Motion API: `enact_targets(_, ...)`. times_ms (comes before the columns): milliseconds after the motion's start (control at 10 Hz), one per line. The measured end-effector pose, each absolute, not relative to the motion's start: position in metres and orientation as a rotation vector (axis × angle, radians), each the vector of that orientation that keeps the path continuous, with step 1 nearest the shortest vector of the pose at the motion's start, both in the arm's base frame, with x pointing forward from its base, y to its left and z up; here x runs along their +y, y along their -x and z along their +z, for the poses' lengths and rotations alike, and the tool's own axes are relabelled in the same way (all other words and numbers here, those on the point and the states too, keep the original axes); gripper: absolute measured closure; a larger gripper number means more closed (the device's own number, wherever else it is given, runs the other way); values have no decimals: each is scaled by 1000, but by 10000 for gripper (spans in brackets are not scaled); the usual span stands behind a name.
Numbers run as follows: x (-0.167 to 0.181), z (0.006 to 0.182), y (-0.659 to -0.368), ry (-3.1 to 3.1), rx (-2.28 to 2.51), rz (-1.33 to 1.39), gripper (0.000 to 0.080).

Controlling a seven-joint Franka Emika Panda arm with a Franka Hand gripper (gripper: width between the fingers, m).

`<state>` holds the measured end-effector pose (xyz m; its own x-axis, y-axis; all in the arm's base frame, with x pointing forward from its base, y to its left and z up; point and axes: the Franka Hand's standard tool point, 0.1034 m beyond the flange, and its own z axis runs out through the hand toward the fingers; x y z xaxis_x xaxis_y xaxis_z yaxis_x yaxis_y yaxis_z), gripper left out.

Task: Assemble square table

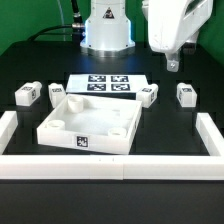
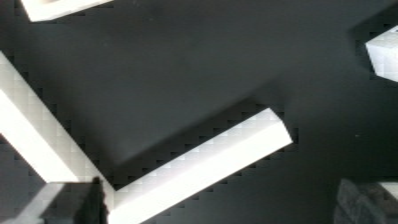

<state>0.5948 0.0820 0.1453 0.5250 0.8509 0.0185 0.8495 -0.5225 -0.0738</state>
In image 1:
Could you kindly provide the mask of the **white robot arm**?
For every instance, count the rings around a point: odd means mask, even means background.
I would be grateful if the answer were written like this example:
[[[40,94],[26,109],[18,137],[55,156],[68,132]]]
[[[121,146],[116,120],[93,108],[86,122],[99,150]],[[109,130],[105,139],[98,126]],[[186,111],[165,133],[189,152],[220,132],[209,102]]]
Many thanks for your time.
[[[197,42],[199,30],[210,18],[212,9],[213,0],[142,1],[149,46],[166,56],[168,71],[178,71],[181,47]]]

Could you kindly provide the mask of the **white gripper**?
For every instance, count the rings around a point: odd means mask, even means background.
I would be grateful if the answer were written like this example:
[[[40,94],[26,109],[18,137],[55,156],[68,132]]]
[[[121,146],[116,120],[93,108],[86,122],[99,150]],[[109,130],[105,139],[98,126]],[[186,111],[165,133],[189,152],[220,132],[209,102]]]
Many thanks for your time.
[[[167,60],[167,70],[177,72],[180,65],[180,49],[165,54]]]

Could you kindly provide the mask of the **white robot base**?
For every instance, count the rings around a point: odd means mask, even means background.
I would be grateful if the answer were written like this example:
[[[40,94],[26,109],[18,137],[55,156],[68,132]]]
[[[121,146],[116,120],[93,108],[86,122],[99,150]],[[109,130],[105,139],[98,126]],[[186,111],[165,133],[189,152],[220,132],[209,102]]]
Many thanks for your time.
[[[125,0],[91,0],[80,47],[83,53],[98,57],[119,57],[134,51]]]

